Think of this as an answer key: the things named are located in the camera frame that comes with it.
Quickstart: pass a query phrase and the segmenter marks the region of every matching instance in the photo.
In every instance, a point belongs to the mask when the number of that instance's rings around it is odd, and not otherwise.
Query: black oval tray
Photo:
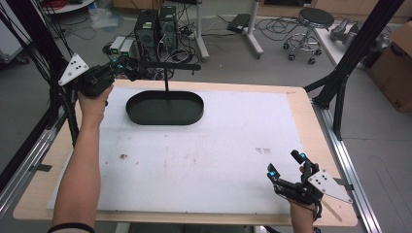
[[[131,121],[142,125],[189,125],[203,116],[203,100],[188,91],[146,90],[126,104]]]

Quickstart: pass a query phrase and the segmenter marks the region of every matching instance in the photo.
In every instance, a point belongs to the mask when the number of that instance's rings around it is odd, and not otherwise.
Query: black wristband
[[[83,224],[83,223],[78,223],[78,222],[68,222],[68,223],[62,223],[58,224],[56,226],[53,226],[48,233],[52,233],[57,230],[61,229],[81,229],[89,233],[95,233],[93,228],[91,228],[89,225]]]

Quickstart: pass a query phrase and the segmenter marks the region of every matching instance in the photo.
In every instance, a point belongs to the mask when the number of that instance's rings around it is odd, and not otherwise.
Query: wooden table
[[[162,89],[164,83],[152,81],[116,81],[116,86],[132,86],[145,89]],[[173,89],[218,90],[242,92],[269,92],[286,94],[292,110],[294,123],[304,152],[321,168],[327,169],[335,178],[340,178],[332,155],[327,146],[321,126],[312,109],[309,98],[301,87],[263,86],[225,83],[180,83],[170,82]],[[17,219],[52,219],[52,210],[47,209],[54,187],[58,181],[63,164],[72,149],[67,123],[58,133],[43,164],[51,165],[49,172],[38,171],[25,190],[14,211]],[[358,223],[351,204],[324,196],[323,217],[317,225],[354,226]],[[287,215],[245,215],[245,214],[187,214],[187,213],[142,213],[98,211],[97,220],[126,222],[170,222],[201,224],[242,224],[242,225],[290,225]]]

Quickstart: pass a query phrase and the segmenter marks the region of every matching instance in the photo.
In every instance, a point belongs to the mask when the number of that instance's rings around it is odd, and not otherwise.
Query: black strap
[[[54,231],[57,230],[62,230],[62,229],[81,229],[84,231],[87,231],[89,233],[95,233],[93,228],[91,228],[90,226],[83,224],[83,223],[78,223],[78,222],[68,222],[68,223],[62,223],[62,224],[58,224],[54,227],[52,227],[48,233],[52,233]]]
[[[36,172],[36,171],[49,172],[51,169],[52,169],[51,165],[39,164],[37,166],[31,166],[29,171],[30,172]]]
[[[337,178],[334,178],[334,179],[335,179],[335,181],[337,182],[337,184],[344,186],[347,191],[353,191],[353,190],[355,190],[353,184],[348,184],[348,183],[346,183],[345,181],[343,181],[342,179],[337,179]]]

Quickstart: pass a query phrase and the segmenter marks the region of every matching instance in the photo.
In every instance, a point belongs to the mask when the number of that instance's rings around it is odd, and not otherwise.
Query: white paper sheet
[[[301,144],[285,94],[195,91],[204,115],[188,126],[137,125],[125,111],[142,89],[115,87],[101,125],[98,210],[287,214],[266,177],[299,182]],[[52,209],[56,190],[48,205]]]

